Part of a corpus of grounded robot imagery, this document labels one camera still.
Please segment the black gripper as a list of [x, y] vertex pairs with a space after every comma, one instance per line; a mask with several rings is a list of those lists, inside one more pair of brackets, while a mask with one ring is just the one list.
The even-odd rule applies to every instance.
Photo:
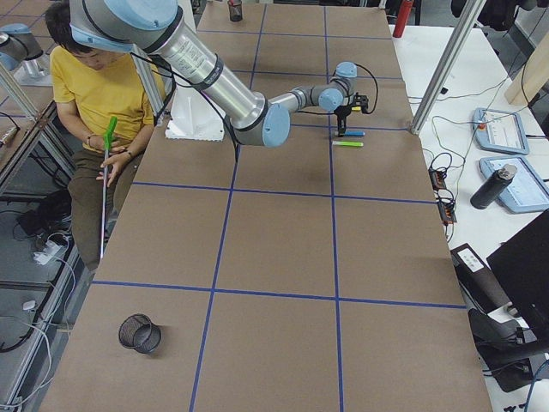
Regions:
[[355, 93], [349, 97], [341, 106], [334, 109], [337, 119], [337, 137], [345, 136], [347, 117], [353, 112], [353, 106], [360, 106], [359, 112], [368, 114], [369, 100], [365, 94]]

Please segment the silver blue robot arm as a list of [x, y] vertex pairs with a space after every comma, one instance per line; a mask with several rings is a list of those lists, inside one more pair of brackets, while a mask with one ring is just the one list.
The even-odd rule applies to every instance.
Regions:
[[343, 132], [352, 108], [367, 107], [366, 97], [355, 91], [357, 66], [351, 62], [339, 63], [325, 85], [299, 86], [267, 100], [196, 37], [175, 1], [72, 1], [69, 11], [72, 37], [79, 44], [112, 52], [138, 46], [162, 57], [226, 113], [239, 144], [280, 146], [288, 138], [291, 114], [308, 106], [334, 113]]
[[30, 28], [22, 23], [1, 27], [1, 65], [10, 72], [22, 67], [27, 79], [38, 80], [50, 74], [44, 50]]

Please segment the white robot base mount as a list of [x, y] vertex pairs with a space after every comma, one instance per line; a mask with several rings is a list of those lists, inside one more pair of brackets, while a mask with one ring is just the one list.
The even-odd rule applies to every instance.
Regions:
[[194, 88], [177, 86], [166, 128], [168, 139], [221, 142], [225, 135], [225, 112], [207, 95]]

